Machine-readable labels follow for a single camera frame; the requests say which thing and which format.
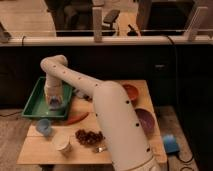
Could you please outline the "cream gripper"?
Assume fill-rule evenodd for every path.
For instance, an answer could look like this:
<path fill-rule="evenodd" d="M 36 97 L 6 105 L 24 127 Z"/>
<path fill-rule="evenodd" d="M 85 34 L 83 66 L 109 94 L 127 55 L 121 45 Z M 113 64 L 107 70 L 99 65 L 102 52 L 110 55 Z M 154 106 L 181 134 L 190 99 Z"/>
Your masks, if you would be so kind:
<path fill-rule="evenodd" d="M 50 103 L 53 99 L 56 99 L 59 104 L 63 101 L 63 89 L 61 86 L 45 86 L 44 93 L 47 103 Z"/>

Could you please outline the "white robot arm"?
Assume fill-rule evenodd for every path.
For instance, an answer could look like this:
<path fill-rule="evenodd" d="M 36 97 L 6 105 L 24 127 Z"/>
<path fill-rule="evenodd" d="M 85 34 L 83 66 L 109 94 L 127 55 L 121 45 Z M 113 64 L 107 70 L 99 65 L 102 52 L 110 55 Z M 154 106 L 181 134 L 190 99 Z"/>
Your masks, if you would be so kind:
<path fill-rule="evenodd" d="M 135 109 L 123 86 L 102 81 L 68 68 L 64 55 L 44 58 L 45 100 L 50 110 L 65 106 L 62 82 L 92 98 L 105 144 L 115 171 L 161 171 Z"/>

